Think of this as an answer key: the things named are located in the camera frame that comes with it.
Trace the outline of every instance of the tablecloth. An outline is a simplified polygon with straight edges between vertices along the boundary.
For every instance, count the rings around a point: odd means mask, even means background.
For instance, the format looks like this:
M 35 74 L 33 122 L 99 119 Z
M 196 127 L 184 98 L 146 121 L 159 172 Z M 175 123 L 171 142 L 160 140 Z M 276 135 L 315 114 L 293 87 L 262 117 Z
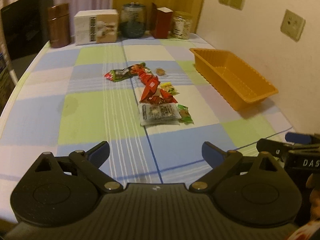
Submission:
M 256 155 L 260 138 L 284 140 L 293 130 L 271 99 L 234 111 L 194 68 L 190 48 L 212 48 L 195 34 L 189 40 L 153 37 L 52 49 L 47 43 L 19 80 L 0 118 L 0 217 L 14 221 L 10 193 L 44 151 L 67 156 L 106 140 L 110 157 L 101 170 L 128 182 L 188 185 L 210 171 L 201 145 Z M 140 126 L 137 102 L 144 85 L 137 77 L 113 83 L 103 75 L 145 62 L 160 67 L 177 101 L 194 124 Z

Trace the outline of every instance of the ribbed black surface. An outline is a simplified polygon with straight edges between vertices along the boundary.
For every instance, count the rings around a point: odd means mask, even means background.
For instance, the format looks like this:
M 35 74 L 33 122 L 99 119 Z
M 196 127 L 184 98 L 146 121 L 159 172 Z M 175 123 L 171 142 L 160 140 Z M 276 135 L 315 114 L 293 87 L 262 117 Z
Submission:
M 283 240 L 291 224 L 258 229 L 222 216 L 204 194 L 188 192 L 184 184 L 129 184 L 108 194 L 86 218 L 59 228 L 19 224 L 5 239 L 34 240 Z

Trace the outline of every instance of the yellow jar lid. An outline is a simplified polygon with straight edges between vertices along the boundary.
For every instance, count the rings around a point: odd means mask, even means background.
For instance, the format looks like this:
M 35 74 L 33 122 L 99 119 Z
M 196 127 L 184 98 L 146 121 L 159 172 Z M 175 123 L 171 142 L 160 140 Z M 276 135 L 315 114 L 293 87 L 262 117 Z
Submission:
M 192 19 L 192 14 L 191 13 L 186 13 L 186 12 L 181 12 L 181 11 L 175 11 L 174 14 L 176 16 L 180 16 L 182 18 L 186 19 Z

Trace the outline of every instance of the red box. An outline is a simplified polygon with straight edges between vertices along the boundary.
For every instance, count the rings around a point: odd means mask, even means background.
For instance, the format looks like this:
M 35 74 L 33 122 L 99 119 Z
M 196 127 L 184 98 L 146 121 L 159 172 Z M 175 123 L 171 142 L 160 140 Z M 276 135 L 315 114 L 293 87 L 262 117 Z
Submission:
M 151 34 L 155 39 L 167 39 L 171 28 L 171 19 L 173 11 L 157 6 L 152 3 L 152 12 L 150 20 Z

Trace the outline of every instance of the white snack package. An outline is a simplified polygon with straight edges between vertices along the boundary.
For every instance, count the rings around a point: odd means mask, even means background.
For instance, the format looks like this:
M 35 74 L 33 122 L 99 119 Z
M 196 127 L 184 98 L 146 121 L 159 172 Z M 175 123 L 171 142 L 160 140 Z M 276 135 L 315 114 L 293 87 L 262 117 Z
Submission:
M 142 126 L 158 123 L 179 124 L 178 119 L 181 119 L 175 103 L 161 105 L 140 103 L 139 117 Z

